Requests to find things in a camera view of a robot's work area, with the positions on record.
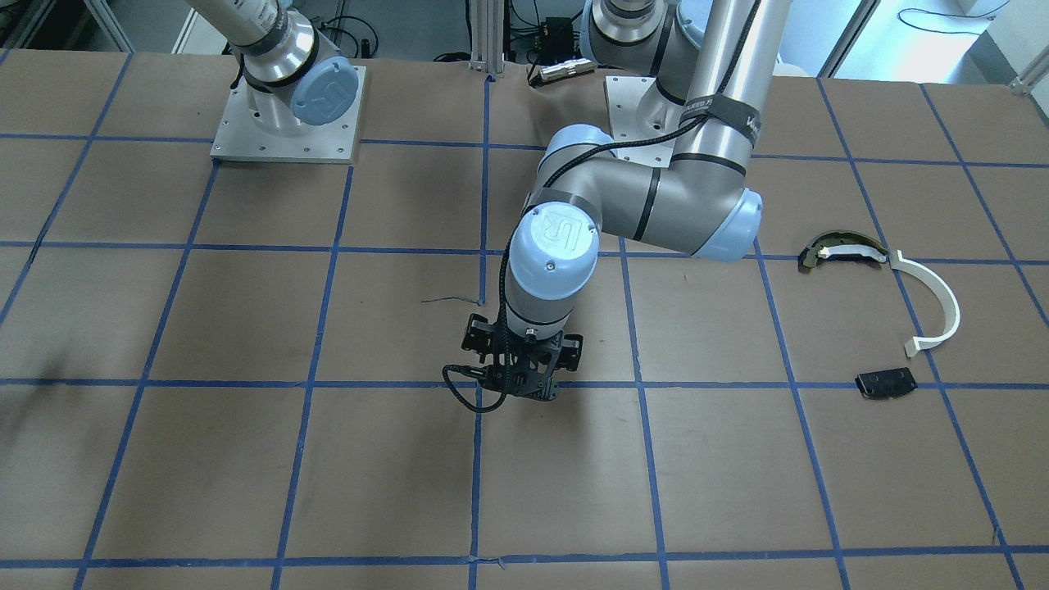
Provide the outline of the black curved brake shoe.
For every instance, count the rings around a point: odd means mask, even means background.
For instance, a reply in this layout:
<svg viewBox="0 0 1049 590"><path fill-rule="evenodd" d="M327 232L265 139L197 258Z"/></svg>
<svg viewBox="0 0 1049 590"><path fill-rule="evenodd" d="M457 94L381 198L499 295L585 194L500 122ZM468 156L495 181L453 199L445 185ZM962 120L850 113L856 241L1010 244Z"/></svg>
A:
<svg viewBox="0 0 1049 590"><path fill-rule="evenodd" d="M870 261L887 264L889 249L866 234L836 230L815 236L797 258L801 271L816 269L826 261Z"/></svg>

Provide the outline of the small black flat part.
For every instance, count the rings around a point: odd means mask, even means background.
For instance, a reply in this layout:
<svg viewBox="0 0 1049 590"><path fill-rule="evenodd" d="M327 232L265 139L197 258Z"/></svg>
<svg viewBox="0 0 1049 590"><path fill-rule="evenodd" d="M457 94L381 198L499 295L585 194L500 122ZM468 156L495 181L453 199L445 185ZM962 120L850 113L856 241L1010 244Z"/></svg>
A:
<svg viewBox="0 0 1049 590"><path fill-rule="evenodd" d="M855 385L862 398L880 401L900 398L914 392L917 381L908 367L894 367L860 373L855 377Z"/></svg>

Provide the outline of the white curved plastic part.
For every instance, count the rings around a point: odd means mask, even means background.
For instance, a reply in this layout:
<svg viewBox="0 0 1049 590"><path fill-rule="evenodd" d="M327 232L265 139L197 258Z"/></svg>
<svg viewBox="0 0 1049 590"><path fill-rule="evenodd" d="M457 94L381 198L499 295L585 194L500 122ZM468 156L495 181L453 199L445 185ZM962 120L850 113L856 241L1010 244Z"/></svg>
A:
<svg viewBox="0 0 1049 590"><path fill-rule="evenodd" d="M894 250L889 254L889 266L895 271L913 276L919 280L933 293L942 308L943 326L942 332L936 336L913 336L904 343L904 352L907 358L914 358L918 352L939 347L944 341L951 339L960 326L960 305L958 298L947 281L934 273L929 266L922 265L914 259L906 258L902 250Z"/></svg>

